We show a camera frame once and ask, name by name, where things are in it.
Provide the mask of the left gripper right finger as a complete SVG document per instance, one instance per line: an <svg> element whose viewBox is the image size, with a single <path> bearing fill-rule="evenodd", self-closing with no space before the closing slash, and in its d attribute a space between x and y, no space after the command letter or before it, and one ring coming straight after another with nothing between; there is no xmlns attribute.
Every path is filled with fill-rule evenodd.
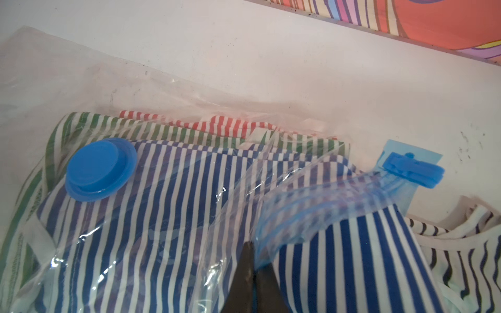
<svg viewBox="0 0 501 313"><path fill-rule="evenodd" d="M254 312L289 312L271 263L257 270L254 274L254 284Z"/></svg>

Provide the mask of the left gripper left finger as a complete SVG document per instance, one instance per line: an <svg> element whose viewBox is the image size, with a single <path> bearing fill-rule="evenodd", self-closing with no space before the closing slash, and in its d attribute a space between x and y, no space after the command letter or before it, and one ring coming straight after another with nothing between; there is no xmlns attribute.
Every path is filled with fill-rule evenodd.
<svg viewBox="0 0 501 313"><path fill-rule="evenodd" d="M253 311L254 245L244 243L234 278L221 313L251 313Z"/></svg>

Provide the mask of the clear vacuum bag blue zipper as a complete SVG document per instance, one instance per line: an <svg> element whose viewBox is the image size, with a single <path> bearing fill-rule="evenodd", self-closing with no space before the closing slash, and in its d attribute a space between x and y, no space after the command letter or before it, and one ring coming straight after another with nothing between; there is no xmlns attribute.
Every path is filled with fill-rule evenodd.
<svg viewBox="0 0 501 313"><path fill-rule="evenodd" d="M443 312L404 219L439 156L260 125L228 137L91 112L21 117L41 143L1 248L2 312Z"/></svg>

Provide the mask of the black white striped tank top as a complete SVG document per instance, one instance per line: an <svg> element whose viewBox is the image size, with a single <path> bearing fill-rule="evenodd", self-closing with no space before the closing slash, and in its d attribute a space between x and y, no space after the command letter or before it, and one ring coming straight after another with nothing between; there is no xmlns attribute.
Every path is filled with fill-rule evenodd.
<svg viewBox="0 0 501 313"><path fill-rule="evenodd" d="M500 311L500 210L462 196L454 229L407 217L448 312Z"/></svg>

